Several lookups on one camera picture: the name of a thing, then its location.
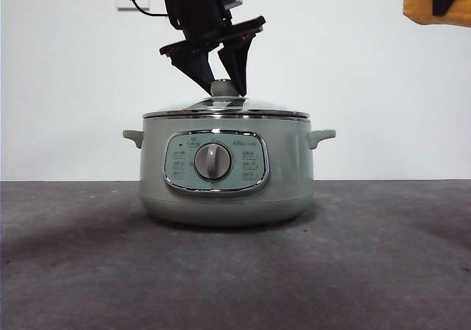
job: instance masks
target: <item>stainless steel rim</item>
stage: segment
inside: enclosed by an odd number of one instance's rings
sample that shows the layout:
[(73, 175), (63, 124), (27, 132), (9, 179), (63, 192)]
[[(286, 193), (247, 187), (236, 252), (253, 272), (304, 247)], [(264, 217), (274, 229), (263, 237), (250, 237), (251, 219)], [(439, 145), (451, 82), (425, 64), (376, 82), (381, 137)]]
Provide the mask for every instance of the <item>stainless steel rim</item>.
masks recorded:
[(263, 110), (263, 109), (215, 109), (215, 110), (202, 110), (202, 109), (185, 109), (185, 110), (171, 110), (171, 111), (157, 111), (154, 113), (147, 113), (143, 115), (144, 119), (173, 117), (173, 116), (201, 116), (201, 115), (219, 115), (219, 116), (267, 116), (277, 118), (298, 118), (307, 119), (309, 114), (299, 111), (287, 110)]
[(259, 114), (198, 114), (198, 115), (173, 115), (173, 116), (144, 116), (145, 119), (266, 119), (266, 120), (289, 120), (293, 122), (308, 122), (307, 118), (294, 116), (276, 116), (276, 115), (259, 115)]

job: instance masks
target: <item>pot base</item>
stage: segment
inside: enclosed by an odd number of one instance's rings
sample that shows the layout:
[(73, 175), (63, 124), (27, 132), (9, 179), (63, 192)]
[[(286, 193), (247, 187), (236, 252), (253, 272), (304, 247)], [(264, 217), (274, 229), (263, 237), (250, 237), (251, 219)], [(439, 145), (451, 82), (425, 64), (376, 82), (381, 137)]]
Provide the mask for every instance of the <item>pot base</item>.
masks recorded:
[(265, 203), (178, 203), (141, 197), (147, 211), (163, 220), (186, 225), (236, 227), (279, 222), (299, 215), (312, 196)]

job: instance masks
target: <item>control panel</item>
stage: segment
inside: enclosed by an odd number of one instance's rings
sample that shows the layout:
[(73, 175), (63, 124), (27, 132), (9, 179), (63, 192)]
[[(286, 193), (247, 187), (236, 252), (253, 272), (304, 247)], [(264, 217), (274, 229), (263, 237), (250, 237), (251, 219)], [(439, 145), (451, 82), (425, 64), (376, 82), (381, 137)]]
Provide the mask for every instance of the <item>control panel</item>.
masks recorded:
[(265, 141), (232, 130), (178, 133), (167, 144), (164, 176), (167, 184), (190, 194), (255, 191), (269, 178)]

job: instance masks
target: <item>robotic arm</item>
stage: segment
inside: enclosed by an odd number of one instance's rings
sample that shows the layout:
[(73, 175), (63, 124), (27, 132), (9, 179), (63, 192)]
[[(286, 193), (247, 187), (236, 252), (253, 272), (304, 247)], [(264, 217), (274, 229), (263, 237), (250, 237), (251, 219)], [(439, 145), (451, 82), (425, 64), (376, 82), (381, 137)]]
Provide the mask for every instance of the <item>robotic arm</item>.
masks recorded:
[[(135, 2), (133, 4), (144, 14)], [(247, 93), (247, 55), (255, 34), (263, 30), (262, 16), (240, 24), (232, 24), (230, 10), (240, 6), (242, 0), (165, 0), (171, 25), (182, 30), (184, 41), (164, 46), (162, 55), (171, 58), (171, 63), (198, 83), (209, 94), (214, 81), (208, 54), (221, 43), (221, 59), (235, 89), (240, 95)]]

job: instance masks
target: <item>lid knob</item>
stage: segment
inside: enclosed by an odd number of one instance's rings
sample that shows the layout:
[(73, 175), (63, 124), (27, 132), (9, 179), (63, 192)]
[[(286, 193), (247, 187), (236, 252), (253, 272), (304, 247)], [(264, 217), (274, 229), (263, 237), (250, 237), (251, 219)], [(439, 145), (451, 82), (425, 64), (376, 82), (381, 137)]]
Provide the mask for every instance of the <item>lid knob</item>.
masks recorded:
[(231, 80), (216, 80), (211, 83), (211, 96), (240, 96)]

